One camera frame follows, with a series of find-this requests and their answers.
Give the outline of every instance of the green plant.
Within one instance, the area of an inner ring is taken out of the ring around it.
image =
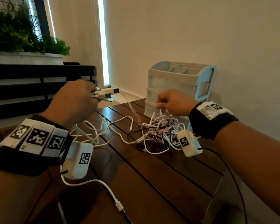
[[[68,56],[70,47],[63,40],[49,35],[38,38],[34,34],[35,23],[32,22],[25,2],[15,5],[8,1],[5,10],[0,11],[0,51],[40,52]]]

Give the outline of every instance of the white plastic box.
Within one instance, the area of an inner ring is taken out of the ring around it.
[[[197,101],[208,101],[212,80],[217,66],[182,62],[161,61],[148,70],[145,115],[159,115],[156,108],[158,94],[168,89],[178,89]],[[188,124],[189,118],[181,122]]]

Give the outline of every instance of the white baseboard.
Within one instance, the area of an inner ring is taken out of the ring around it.
[[[140,100],[140,99],[143,99],[145,97],[142,97],[142,96],[138,96],[136,94],[133,94],[133,93],[130,93],[126,90],[122,90],[122,89],[119,89],[119,92],[124,94],[126,96],[127,99],[125,99],[125,97],[120,94],[120,93],[117,93],[117,94],[114,94],[113,97],[114,97],[114,101],[117,101],[121,104],[123,103],[126,103],[128,101],[136,101],[136,100]]]

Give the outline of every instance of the planter box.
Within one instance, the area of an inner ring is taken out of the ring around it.
[[[33,52],[0,52],[0,64],[63,65],[63,55]]]

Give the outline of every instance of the wristband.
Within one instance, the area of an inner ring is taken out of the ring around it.
[[[0,170],[38,176],[49,166],[62,165],[73,141],[68,129],[46,118],[33,115],[24,120],[0,146]]]
[[[224,126],[239,121],[228,109],[215,102],[198,103],[190,112],[189,119],[195,136],[212,140]]]

